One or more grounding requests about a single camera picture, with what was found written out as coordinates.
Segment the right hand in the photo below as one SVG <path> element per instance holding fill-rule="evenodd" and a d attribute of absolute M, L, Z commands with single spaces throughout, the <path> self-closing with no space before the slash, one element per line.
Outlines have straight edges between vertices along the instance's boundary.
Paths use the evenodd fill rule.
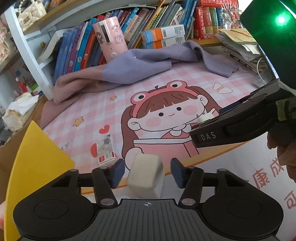
<path fill-rule="evenodd" d="M 293 140 L 287 147 L 280 146 L 278 141 L 270 134 L 267 134 L 267 147 L 271 150 L 277 148 L 277 158 L 281 166 L 286 166 L 289 178 L 294 182 L 296 180 L 295 171 L 295 156 L 296 156 L 296 143 Z"/>

